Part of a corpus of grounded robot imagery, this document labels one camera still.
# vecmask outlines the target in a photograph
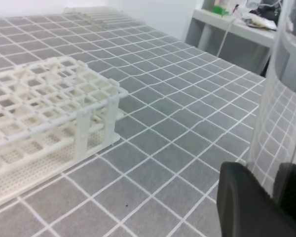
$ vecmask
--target gray grid mat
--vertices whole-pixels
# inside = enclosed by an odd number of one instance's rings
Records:
[[[245,163],[263,79],[116,19],[106,8],[0,19],[0,71],[68,55],[131,93],[123,139],[1,207],[0,237],[220,236],[218,170]]]

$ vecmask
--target white wall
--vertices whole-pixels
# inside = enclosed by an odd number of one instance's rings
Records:
[[[67,0],[0,0],[0,17],[57,14],[63,12]]]
[[[108,0],[109,6],[183,41],[193,11],[202,3],[203,0]]]
[[[61,14],[66,7],[106,4],[107,0],[0,0],[0,17]]]

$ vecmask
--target cable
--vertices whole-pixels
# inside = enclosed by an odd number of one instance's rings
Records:
[[[225,32],[225,35],[223,36],[222,43],[221,43],[221,46],[219,47],[219,50],[218,50],[218,53],[217,53],[216,57],[219,57],[219,55],[220,55],[220,53],[222,51],[222,47],[225,44],[225,40],[226,40],[227,35],[229,33],[230,27],[232,26],[232,24],[234,23],[235,20],[236,20],[236,18],[232,19],[232,21],[229,23],[228,28],[227,28],[227,30]]]

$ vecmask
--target white plastic test tube rack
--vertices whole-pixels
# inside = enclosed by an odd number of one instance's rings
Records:
[[[0,73],[0,205],[120,139],[119,83],[71,57]]]

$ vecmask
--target rack leg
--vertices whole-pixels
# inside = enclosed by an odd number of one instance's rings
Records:
[[[91,123],[91,110],[80,111],[76,119],[76,133],[74,138],[74,159],[82,160],[87,156],[88,130]]]
[[[103,146],[109,146],[113,143],[113,134],[115,130],[115,122],[118,112],[119,100],[113,100],[108,103],[107,114],[106,114],[106,123],[105,131],[103,138]]]

